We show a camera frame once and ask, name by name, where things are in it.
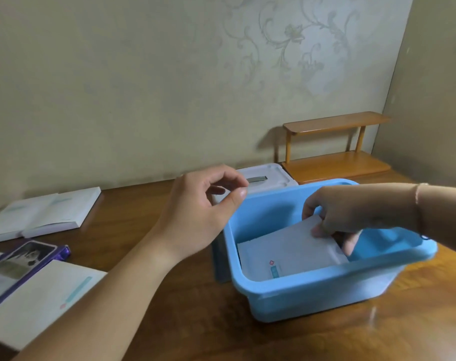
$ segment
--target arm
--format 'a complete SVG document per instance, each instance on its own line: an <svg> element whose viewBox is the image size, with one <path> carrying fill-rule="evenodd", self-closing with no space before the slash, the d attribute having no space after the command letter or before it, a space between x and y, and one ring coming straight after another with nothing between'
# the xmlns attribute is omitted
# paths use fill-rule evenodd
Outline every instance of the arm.
<svg viewBox="0 0 456 361"><path fill-rule="evenodd" d="M456 251L456 188L422 185L418 207L415 189L415 184L407 183L325 186L306 199L302 217L321 206L324 220L313 235L348 233L343 245L347 255L364 228L422 231Z"/></svg>
<svg viewBox="0 0 456 361"><path fill-rule="evenodd" d="M121 360L165 275L212 242L243 202L246 186L227 166L177 178L154 228L15 360ZM206 194L222 187L232 192L212 206Z"/></svg>

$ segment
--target wooden bench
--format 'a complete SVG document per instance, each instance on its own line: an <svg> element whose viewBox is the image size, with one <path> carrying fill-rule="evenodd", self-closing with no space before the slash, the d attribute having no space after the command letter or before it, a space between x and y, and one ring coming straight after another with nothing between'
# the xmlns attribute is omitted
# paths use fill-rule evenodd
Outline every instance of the wooden bench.
<svg viewBox="0 0 456 361"><path fill-rule="evenodd" d="M299 184L387 171L390 166L362 151L362 143L366 126L386 123L389 120L387 116L379 113L363 112L285 123L283 127L286 130L286 159L281 164ZM354 151L325 154L293 161L290 159L292 136L358 127L360 133Z"/></svg>

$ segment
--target hand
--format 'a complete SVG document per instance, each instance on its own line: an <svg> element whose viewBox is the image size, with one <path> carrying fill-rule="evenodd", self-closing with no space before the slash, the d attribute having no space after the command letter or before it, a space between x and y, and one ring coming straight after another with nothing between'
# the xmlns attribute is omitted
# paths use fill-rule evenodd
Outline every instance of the hand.
<svg viewBox="0 0 456 361"><path fill-rule="evenodd" d="M210 244L246 197L248 181L234 168L220 165L178 177L149 236L160 241L176 262ZM231 190L212 206L207 194Z"/></svg>
<svg viewBox="0 0 456 361"><path fill-rule="evenodd" d="M301 218L312 216L321 206L323 221L312 229L312 235L341 237L342 251L351 255L362 229L392 228L400 223L413 227L413 188L404 183L324 186L306 199Z"/></svg>

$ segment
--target wall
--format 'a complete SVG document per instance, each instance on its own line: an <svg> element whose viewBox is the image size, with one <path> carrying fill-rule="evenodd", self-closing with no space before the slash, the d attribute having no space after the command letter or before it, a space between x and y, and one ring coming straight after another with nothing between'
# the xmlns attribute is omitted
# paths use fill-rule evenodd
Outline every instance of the wall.
<svg viewBox="0 0 456 361"><path fill-rule="evenodd" d="M373 154L456 186L456 0L414 0Z"/></svg>
<svg viewBox="0 0 456 361"><path fill-rule="evenodd" d="M0 0L0 205L272 162L283 122L380 112L410 6ZM346 141L295 142L293 157Z"/></svg>

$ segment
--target white lid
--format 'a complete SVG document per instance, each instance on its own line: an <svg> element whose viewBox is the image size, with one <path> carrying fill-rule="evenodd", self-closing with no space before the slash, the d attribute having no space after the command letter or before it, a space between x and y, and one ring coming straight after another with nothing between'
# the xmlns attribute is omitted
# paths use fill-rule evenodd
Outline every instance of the white lid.
<svg viewBox="0 0 456 361"><path fill-rule="evenodd" d="M247 179L260 176L266 176L267 178L265 181L251 182L248 186L248 195L298 185L278 163L240 168L237 171ZM226 195L228 195L228 192L223 195L213 195L213 200L215 203L219 203Z"/></svg>

